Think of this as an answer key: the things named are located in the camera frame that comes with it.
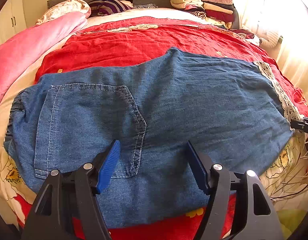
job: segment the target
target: red bedspread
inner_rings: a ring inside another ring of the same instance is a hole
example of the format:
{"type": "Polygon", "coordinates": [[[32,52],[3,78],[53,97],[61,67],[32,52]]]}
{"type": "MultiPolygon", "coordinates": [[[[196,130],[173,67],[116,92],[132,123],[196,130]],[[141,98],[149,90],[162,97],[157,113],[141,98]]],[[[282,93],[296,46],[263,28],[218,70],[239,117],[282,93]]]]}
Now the red bedspread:
{"type": "Polygon", "coordinates": [[[130,66],[162,56],[170,47],[213,57],[231,57],[249,62],[261,60],[270,64],[273,74],[299,112],[308,116],[308,105],[300,88],[285,78],[278,66],[259,47],[234,37],[236,34],[211,25],[189,20],[139,17],[92,26],[67,40],[65,45],[45,56],[35,82],[46,73],[67,72],[94,66],[130,66]],[[139,27],[129,32],[113,29],[139,27]]]}
{"type": "MultiPolygon", "coordinates": [[[[94,66],[130,66],[162,56],[170,47],[213,57],[231,57],[249,62],[270,64],[277,81],[288,94],[299,112],[308,116],[308,106],[302,91],[295,88],[278,69],[267,53],[259,47],[236,37],[236,34],[188,20],[140,17],[110,22],[80,31],[65,45],[45,56],[35,82],[46,73],[68,72],[94,66]],[[138,26],[133,30],[119,29],[138,26]]],[[[235,196],[232,195],[223,228],[223,235],[231,228],[235,196]]],[[[169,218],[151,225],[110,229],[115,240],[120,239],[193,239],[204,210],[169,218]]],[[[79,220],[74,219],[75,233],[83,238],[79,220]]]]}

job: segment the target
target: jeans back pocket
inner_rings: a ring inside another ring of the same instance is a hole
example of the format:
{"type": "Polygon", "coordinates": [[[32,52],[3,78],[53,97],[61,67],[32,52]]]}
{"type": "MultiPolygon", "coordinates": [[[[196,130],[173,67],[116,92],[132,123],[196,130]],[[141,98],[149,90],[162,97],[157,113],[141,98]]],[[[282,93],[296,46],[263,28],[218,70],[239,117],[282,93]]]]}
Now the jeans back pocket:
{"type": "Polygon", "coordinates": [[[73,83],[52,86],[38,120],[34,169],[72,171],[92,161],[113,139],[122,152],[112,178],[137,174],[146,122],[126,86],[73,83]]]}

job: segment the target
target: white cabinet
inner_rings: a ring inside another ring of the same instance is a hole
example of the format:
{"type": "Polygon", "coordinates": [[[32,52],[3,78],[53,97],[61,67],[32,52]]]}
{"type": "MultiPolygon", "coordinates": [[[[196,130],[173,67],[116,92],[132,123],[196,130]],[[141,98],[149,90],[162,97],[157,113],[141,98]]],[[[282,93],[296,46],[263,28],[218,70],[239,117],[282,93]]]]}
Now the white cabinet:
{"type": "Polygon", "coordinates": [[[0,11],[0,44],[25,28],[23,1],[7,0],[0,11]]]}
{"type": "Polygon", "coordinates": [[[11,0],[12,4],[12,14],[14,20],[14,29],[16,33],[21,32],[26,29],[24,10],[23,10],[23,0],[11,0]]]}

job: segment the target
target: denim jeans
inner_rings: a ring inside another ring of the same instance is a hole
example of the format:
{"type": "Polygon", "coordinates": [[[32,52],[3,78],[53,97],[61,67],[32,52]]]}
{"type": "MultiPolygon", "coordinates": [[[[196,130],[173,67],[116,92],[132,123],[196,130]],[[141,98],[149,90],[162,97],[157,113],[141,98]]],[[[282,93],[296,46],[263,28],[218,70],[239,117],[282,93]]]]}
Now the denim jeans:
{"type": "Polygon", "coordinates": [[[109,228],[206,205],[184,157],[190,139],[231,171],[264,172],[292,135],[254,63],[171,48],[129,67],[46,74],[14,100],[5,149],[37,192],[53,169],[77,169],[116,138],[122,153],[98,196],[109,228]]]}

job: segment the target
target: stack of clothes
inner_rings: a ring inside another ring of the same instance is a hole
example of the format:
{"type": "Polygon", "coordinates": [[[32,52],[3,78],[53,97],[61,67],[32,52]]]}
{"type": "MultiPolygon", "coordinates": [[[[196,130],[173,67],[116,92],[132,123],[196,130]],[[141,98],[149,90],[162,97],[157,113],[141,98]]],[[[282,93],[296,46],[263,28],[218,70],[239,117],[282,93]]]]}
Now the stack of clothes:
{"type": "Polygon", "coordinates": [[[170,4],[220,28],[239,29],[238,12],[232,0],[170,0],[170,4]]]}

